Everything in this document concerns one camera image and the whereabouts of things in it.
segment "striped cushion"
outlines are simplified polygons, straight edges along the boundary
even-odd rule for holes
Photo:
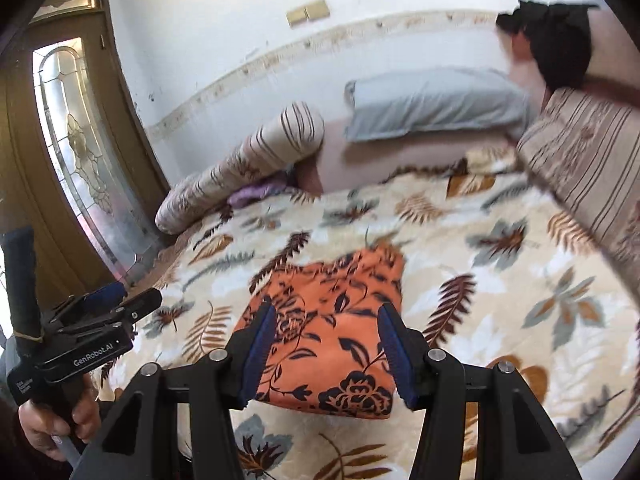
[[[324,121],[317,111],[302,102],[289,105],[223,162],[175,186],[156,213],[158,229],[169,234],[183,232],[242,186],[315,153],[323,137]]]
[[[640,109],[559,89],[518,153],[640,292]]]

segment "glass door window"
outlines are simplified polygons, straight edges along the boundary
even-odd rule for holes
[[[82,39],[35,50],[33,87],[44,142],[70,208],[114,277],[132,283],[162,244],[113,153]]]

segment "human hand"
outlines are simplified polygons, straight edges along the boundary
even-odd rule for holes
[[[96,391],[89,375],[85,375],[84,392],[72,411],[72,418],[76,424],[76,435],[85,443],[88,442],[100,428],[100,413],[95,400]],[[30,400],[18,409],[20,425],[29,443],[38,451],[53,460],[64,462],[66,459],[51,439],[52,435],[67,436],[69,425],[49,408],[39,406]]]

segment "purple cloth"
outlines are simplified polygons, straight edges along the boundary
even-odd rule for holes
[[[257,200],[280,194],[286,187],[287,174],[284,173],[284,171],[280,171],[260,182],[241,187],[238,191],[232,193],[229,198],[226,199],[226,202],[233,209],[242,209]]]

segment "bed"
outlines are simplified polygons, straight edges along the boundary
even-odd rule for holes
[[[181,235],[162,272],[150,277],[162,307],[138,323],[132,351],[96,370],[100,397],[113,399],[146,362],[178,367],[224,346],[272,273],[331,265],[380,246],[404,260],[396,305],[404,322],[461,362],[512,361],[578,466],[634,418],[638,305],[587,232],[524,173],[414,171],[384,184],[321,196],[292,190],[211,212]],[[371,352],[344,353],[358,372],[373,359]],[[373,396],[376,387],[368,384]],[[404,480],[423,415],[407,410],[397,394],[388,402],[383,420],[251,402],[232,413],[245,475]],[[189,456],[186,410],[178,434]],[[474,475],[476,431],[470,405],[462,479]]]

